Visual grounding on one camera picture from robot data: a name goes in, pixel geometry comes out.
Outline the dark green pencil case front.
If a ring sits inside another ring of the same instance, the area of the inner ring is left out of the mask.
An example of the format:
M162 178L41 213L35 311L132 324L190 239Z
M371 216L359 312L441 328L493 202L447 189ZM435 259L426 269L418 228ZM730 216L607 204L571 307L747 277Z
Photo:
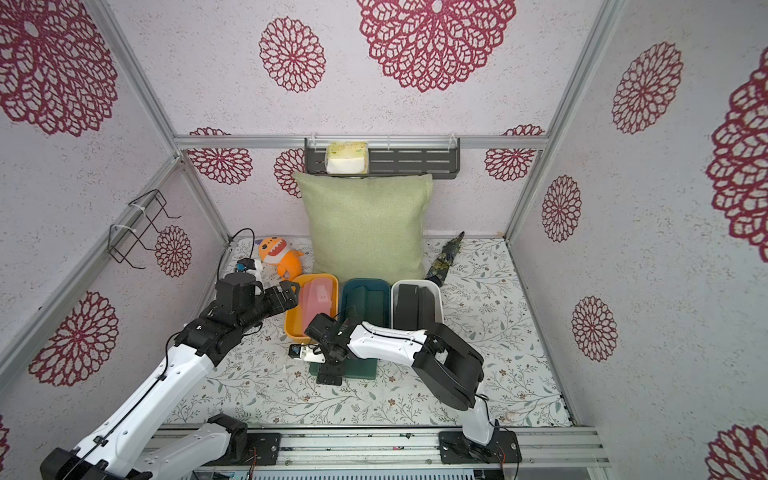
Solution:
M378 361L376 359L353 359L349 358L343 362L343 367L326 367L320 363L310 363L309 373L316 376L319 372L323 374L332 374L339 378L351 378L362 380L373 380L377 375Z

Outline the dark green pencil case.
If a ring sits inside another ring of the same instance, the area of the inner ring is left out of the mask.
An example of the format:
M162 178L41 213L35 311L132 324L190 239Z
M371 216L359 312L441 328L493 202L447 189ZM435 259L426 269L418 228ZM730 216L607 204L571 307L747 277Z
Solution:
M389 301L383 291L364 286L351 289L346 295L346 317L350 321L365 321L379 327L387 327Z
M377 375L378 361L376 359L353 359L349 358L343 362L343 367L326 367L320 363L310 363L309 373L316 376L319 372L323 374L332 374L339 378L351 378L362 380L373 380Z

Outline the pink pencil case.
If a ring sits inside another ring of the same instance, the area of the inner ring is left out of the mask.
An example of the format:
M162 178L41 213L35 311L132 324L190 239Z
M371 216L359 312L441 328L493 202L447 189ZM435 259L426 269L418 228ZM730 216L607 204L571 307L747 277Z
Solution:
M333 282L317 278L305 283L300 292L301 326L305 330L318 314L329 315L333 307Z

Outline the black pencil case front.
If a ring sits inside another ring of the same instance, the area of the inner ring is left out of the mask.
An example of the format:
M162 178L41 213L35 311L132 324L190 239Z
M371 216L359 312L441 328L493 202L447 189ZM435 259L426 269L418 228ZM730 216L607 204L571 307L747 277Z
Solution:
M398 330L427 329L437 322L434 293L426 286L401 284L398 287L392 325Z

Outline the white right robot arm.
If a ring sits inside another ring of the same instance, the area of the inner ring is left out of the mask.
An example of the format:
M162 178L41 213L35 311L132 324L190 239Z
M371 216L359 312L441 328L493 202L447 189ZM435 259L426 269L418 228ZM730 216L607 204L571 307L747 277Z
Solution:
M427 329L406 331L318 314L305 334L323 358L317 372L319 384L339 386L350 359L409 367L437 400L463 413L462 433L468 442L491 444L496 426L483 397L484 358L447 325L434 323Z

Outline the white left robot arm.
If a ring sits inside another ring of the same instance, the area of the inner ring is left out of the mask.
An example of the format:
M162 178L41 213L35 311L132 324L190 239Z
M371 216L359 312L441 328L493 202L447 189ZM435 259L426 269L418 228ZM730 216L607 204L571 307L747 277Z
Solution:
M266 288L248 272L215 284L214 300L171 335L163 361L98 428L71 449L54 449L41 463L44 479L179 479L210 462L252 459L248 427L226 414L149 455L143 452L181 400L247 333L299 303L300 287L283 280Z

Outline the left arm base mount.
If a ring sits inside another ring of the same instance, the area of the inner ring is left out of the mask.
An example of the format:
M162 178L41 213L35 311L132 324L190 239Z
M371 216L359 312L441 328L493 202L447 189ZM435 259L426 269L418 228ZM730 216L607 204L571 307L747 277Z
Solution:
M279 433L238 434L230 440L225 452L204 464L209 466L275 466L280 452Z

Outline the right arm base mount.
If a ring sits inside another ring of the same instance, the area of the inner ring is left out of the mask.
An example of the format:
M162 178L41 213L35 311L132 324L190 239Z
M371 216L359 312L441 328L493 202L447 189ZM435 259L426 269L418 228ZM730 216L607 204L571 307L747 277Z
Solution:
M456 464L519 464L521 447L517 436L508 429L496 429L487 445L470 441L459 431L441 431L438 434L441 462Z

